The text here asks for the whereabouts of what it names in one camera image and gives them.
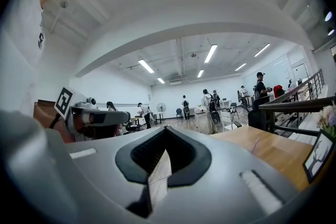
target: flower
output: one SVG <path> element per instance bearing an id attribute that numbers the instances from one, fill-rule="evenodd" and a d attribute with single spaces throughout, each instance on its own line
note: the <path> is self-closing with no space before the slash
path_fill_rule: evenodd
<path id="1" fill-rule="evenodd" d="M 329 115 L 329 125 L 336 126 L 336 115 L 334 112 Z"/>
<path id="2" fill-rule="evenodd" d="M 323 117 L 328 119 L 330 114 L 334 112 L 334 109 L 331 105 L 329 106 L 326 106 L 324 109 L 323 109 Z"/>

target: black chair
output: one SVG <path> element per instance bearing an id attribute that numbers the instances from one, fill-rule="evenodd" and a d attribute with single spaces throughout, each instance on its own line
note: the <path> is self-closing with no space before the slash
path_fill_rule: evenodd
<path id="1" fill-rule="evenodd" d="M 232 119 L 235 117 L 235 114 L 237 114 L 237 117 L 239 118 L 239 115 L 238 115 L 238 112 L 237 112 L 237 103 L 231 103 L 230 113 L 233 114 Z"/>
<path id="2" fill-rule="evenodd" d="M 176 119 L 178 119 L 178 116 L 182 117 L 182 109 L 176 109 Z"/>

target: picture frame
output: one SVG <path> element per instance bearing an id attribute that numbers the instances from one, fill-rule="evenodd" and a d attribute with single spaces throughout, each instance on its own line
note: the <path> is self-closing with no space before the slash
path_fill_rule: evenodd
<path id="1" fill-rule="evenodd" d="M 320 129 L 314 146 L 303 163 L 303 168 L 309 183 L 312 183 L 320 173 L 333 151 L 334 146 L 335 140 L 324 130 Z"/>

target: red object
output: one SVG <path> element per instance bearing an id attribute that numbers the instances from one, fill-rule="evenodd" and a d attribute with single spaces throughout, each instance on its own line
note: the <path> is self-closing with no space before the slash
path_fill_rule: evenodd
<path id="1" fill-rule="evenodd" d="M 274 88 L 273 88 L 273 92 L 274 92 L 274 97 L 275 97 L 275 98 L 278 98 L 277 91 L 278 91 L 278 90 L 281 90 L 281 89 L 282 89 L 282 86 L 281 86 L 281 85 L 276 85 L 276 86 L 274 86 Z"/>

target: black shirt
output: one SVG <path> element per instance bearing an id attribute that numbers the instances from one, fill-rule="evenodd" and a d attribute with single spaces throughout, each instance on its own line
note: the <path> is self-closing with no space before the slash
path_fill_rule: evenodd
<path id="1" fill-rule="evenodd" d="M 260 98 L 267 96 L 267 93 L 261 93 L 262 90 L 266 90 L 266 87 L 265 87 L 264 83 L 261 80 L 257 81 L 257 90 L 259 92 Z"/>

